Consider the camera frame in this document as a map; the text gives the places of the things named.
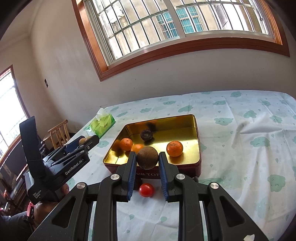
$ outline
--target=green tissue packet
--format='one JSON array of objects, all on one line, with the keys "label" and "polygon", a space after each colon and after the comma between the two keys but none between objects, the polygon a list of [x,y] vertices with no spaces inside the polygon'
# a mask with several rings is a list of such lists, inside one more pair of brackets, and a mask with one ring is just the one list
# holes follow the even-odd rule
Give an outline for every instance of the green tissue packet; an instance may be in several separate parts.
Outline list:
[{"label": "green tissue packet", "polygon": [[115,123],[111,114],[101,117],[99,120],[95,117],[90,125],[85,128],[86,131],[93,131],[99,138],[101,138]]}]

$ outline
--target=window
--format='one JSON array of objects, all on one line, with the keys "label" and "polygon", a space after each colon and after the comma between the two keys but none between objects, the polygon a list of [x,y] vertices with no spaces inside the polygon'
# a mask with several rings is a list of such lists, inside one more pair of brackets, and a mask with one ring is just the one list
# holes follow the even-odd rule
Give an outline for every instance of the window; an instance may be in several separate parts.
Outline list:
[{"label": "window", "polygon": [[264,0],[72,0],[100,81],[168,56],[247,48],[289,57]]},{"label": "window", "polygon": [[20,134],[20,123],[27,119],[13,76],[12,67],[0,75],[0,158]]}]

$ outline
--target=white wall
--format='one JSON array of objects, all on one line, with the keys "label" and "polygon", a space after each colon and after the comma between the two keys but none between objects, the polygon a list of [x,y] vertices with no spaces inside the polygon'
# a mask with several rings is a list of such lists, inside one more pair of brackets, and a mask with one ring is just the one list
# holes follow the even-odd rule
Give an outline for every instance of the white wall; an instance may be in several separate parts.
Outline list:
[{"label": "white wall", "polygon": [[42,87],[29,38],[22,39],[0,52],[0,72],[13,65],[15,80],[30,116],[35,115],[38,134],[61,122],[61,117]]},{"label": "white wall", "polygon": [[46,89],[71,129],[100,106],[214,90],[272,90],[296,97],[296,42],[291,58],[257,50],[220,49],[153,61],[100,82],[83,42],[71,0],[44,0],[31,40]]}]

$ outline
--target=window frame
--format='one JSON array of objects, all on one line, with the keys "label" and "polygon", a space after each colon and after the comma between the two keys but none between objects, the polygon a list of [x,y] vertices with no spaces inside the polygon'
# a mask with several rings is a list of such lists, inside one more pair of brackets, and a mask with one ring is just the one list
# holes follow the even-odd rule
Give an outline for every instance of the window frame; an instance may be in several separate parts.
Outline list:
[{"label": "window frame", "polygon": [[[93,31],[95,26],[93,26],[89,19],[89,17],[92,17],[88,16],[84,1],[72,0],[72,4],[81,35],[94,68],[98,74],[99,80],[104,81],[128,69],[154,60],[200,50],[223,48],[253,49],[290,57],[286,35],[278,15],[268,6],[266,2],[264,2],[264,0],[258,1],[260,2],[261,7],[264,10],[264,14],[267,16],[270,23],[274,36],[273,42],[267,38],[248,38],[246,37],[246,33],[248,33],[247,31],[232,30],[231,33],[229,33],[227,30],[224,30],[223,33],[221,33],[221,30],[213,30],[210,34],[208,32],[198,32],[198,36],[195,35],[196,33],[191,33],[190,37],[180,39],[171,38],[170,40],[163,40],[160,43],[158,42],[157,44],[146,46],[135,52],[127,54],[124,58],[120,58],[112,62],[110,65],[108,65],[105,60],[108,57],[104,54],[105,49],[103,44],[100,43],[96,33]],[[174,22],[174,24],[177,29],[183,28],[180,21],[177,23]]]},{"label": "window frame", "polygon": [[[25,107],[25,104],[22,100],[22,97],[20,95],[20,91],[19,91],[19,88],[17,87],[17,83],[16,83],[16,80],[15,80],[15,73],[13,71],[13,65],[9,66],[8,68],[6,68],[4,71],[2,71],[0,73],[0,78],[2,78],[4,75],[6,75],[9,71],[11,71],[11,75],[12,75],[12,78],[13,78],[13,82],[14,82],[14,87],[15,87],[15,91],[17,93],[17,98],[20,102],[20,105],[25,113],[25,116],[27,118],[30,118],[30,115]],[[21,136],[20,134],[13,140],[13,142],[8,146],[8,149],[6,152],[3,153],[3,155],[0,157],[0,166],[2,166],[3,162],[7,159],[7,157],[9,156],[9,154],[11,153],[11,151],[15,148],[15,146],[21,141]]]}]

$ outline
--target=wooden window frame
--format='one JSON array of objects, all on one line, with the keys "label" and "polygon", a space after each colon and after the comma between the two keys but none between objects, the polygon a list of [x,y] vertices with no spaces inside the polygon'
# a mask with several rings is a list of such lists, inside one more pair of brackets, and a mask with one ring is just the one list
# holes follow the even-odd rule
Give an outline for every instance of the wooden window frame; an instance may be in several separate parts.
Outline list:
[{"label": "wooden window frame", "polygon": [[287,38],[278,15],[264,0],[259,0],[271,25],[275,42],[246,37],[213,37],[178,42],[154,50],[141,50],[140,55],[123,61],[117,65],[108,66],[95,33],[87,15],[83,0],[72,0],[77,23],[100,81],[136,66],[173,55],[199,50],[240,48],[262,50],[290,57]]},{"label": "wooden window frame", "polygon": [[[15,91],[17,93],[17,97],[19,99],[19,102],[20,102],[20,105],[26,115],[27,118],[30,118],[29,116],[29,113],[24,105],[24,102],[22,100],[22,97],[20,95],[20,91],[17,87],[17,83],[16,83],[16,80],[15,80],[15,73],[13,71],[13,66],[9,66],[7,69],[5,69],[2,73],[0,73],[0,78],[4,75],[6,75],[9,71],[11,71],[11,75],[12,75],[12,78],[13,78],[13,82],[14,82],[14,86],[15,86]],[[7,159],[7,157],[9,156],[9,154],[12,152],[12,150],[16,147],[16,145],[21,141],[21,136],[18,135],[14,140],[13,142],[9,145],[7,151],[3,154],[2,157],[0,157],[0,166],[2,166],[3,162],[5,162],[5,160]]]}]

